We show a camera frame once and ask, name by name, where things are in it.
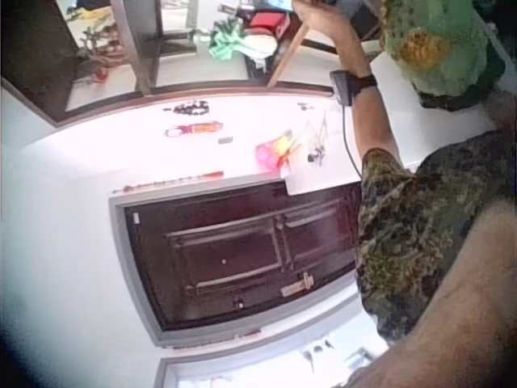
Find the cable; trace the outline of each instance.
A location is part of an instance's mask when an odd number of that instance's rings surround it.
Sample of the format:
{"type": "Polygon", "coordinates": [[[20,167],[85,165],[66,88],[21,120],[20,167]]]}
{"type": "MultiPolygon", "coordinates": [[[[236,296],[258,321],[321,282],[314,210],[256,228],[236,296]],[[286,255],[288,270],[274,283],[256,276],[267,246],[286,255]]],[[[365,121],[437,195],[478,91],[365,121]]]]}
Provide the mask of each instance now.
{"type": "Polygon", "coordinates": [[[357,173],[357,175],[359,176],[359,179],[362,179],[363,176],[361,175],[361,173],[359,172],[359,168],[357,168],[357,165],[355,164],[354,162],[354,159],[352,157],[352,154],[350,152],[350,149],[348,148],[348,141],[347,141],[347,126],[346,126],[346,123],[347,123],[347,117],[345,116],[345,106],[342,105],[342,108],[343,108],[343,138],[345,139],[345,148],[347,149],[347,153],[348,153],[348,158],[350,158],[350,162],[352,163],[352,166],[354,167],[354,170],[355,172],[357,173]]]}

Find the dark wooden cabinet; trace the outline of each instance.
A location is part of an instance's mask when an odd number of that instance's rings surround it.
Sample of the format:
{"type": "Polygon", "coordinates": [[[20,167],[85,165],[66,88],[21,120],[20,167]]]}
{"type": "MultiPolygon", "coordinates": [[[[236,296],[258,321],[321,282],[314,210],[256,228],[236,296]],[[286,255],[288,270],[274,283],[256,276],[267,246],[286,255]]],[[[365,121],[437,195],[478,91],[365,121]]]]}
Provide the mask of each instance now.
{"type": "Polygon", "coordinates": [[[289,196],[284,183],[125,209],[148,299],[169,331],[290,302],[355,266],[357,184],[289,196]]]}

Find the black watch strap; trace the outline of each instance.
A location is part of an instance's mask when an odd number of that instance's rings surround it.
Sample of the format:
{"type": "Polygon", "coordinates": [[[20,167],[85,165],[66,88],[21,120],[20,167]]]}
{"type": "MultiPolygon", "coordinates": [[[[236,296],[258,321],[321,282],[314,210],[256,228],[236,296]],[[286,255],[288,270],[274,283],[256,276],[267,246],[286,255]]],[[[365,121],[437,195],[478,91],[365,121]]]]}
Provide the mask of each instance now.
{"type": "Polygon", "coordinates": [[[377,86],[373,74],[367,77],[356,77],[346,70],[336,70],[330,73],[330,80],[337,100],[345,107],[350,107],[354,98],[365,88],[377,86]]]}

